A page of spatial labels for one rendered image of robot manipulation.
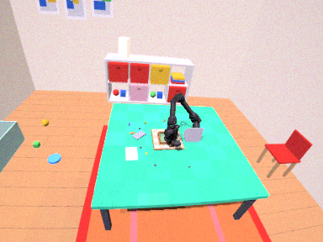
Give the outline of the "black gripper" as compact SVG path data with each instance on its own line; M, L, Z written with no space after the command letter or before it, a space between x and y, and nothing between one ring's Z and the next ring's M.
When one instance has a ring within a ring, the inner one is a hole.
M170 144L172 143L172 147L178 147L178 146L180 146L182 143L179 141L179 140L176 140L177 139L177 135L178 134L173 134L172 135L172 137L173 137L173 139L172 139L172 141L174 141L174 142L170 142Z

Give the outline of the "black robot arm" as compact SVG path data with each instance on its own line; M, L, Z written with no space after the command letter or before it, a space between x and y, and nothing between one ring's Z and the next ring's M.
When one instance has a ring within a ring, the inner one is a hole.
M185 96L180 92L178 94L175 94L175 96L170 101L170 115L167 120L167 129L164 129L164 140L166 142L171 142L173 137L173 134L177 134L178 128L180 126L177 124L177 118L176 118L176 102L179 102L183 105L185 110L189 114L189 118L191 122L193 123L193 128L200 128L200 122L202 122L202 119L199 117L197 113L195 113L188 103L185 101Z

